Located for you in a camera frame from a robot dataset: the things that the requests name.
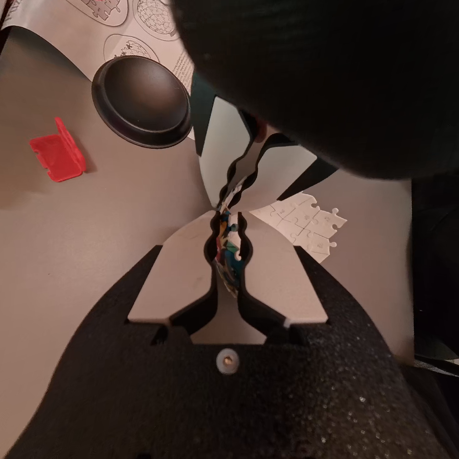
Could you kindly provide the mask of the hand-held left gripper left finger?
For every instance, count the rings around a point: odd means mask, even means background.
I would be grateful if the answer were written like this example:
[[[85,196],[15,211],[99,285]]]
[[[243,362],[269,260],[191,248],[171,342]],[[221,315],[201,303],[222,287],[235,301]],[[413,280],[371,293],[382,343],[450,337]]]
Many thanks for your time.
[[[180,326],[189,335],[215,316],[218,306],[216,239],[219,213],[208,211],[173,233],[158,255],[128,320]]]

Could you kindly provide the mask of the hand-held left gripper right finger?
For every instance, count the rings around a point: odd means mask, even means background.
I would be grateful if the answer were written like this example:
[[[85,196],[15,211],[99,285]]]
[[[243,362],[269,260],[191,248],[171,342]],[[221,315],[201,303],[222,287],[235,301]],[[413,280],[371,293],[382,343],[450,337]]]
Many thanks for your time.
[[[241,317],[265,336],[325,324],[328,315],[293,244],[250,212],[238,213]]]

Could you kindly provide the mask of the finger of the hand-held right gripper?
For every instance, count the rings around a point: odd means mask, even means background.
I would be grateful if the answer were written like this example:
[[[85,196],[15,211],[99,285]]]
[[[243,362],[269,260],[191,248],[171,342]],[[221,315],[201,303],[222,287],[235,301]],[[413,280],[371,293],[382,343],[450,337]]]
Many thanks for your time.
[[[261,148],[255,171],[230,201],[230,211],[255,210],[277,201],[316,159],[284,134],[270,135]]]
[[[236,165],[248,153],[257,132],[255,117],[215,97],[199,159],[204,187],[214,209],[228,196]]]

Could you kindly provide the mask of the partly built white puzzle ball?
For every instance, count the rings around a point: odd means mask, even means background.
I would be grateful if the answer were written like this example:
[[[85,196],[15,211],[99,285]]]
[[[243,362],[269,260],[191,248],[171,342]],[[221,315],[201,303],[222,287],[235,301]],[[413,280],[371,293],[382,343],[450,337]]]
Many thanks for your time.
[[[220,205],[220,230],[214,263],[227,290],[237,297],[243,261],[240,256],[240,236],[237,215],[231,215],[229,195]],[[323,211],[312,195],[303,192],[283,201],[276,201],[250,213],[273,227],[294,246],[299,246],[322,263],[336,243],[330,241],[347,220],[338,216],[338,210]]]

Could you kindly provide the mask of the black round puzzle stand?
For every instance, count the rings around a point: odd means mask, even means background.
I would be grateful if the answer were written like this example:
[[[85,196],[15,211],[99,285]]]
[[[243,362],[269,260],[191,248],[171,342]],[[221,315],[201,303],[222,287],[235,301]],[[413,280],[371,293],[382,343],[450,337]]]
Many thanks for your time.
[[[191,131],[186,88],[154,60],[127,55],[107,61],[93,78],[91,95],[103,122],[134,145],[169,148]]]

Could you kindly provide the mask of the folded puzzle instruction leaflet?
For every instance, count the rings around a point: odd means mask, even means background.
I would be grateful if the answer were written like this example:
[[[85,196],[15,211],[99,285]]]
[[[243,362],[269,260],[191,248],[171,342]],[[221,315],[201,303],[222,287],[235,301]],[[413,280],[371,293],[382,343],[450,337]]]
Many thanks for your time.
[[[38,35],[93,81],[106,62],[148,58],[167,68],[191,94],[194,65],[171,12],[172,1],[1,1],[1,31]]]

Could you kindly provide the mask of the red plastic case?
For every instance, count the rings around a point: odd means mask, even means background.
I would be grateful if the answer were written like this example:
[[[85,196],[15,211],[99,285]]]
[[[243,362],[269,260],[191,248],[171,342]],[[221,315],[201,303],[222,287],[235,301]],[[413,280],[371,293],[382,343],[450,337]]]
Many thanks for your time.
[[[55,117],[58,134],[31,139],[29,144],[49,178],[62,182],[82,175],[87,170],[83,153],[63,121]]]

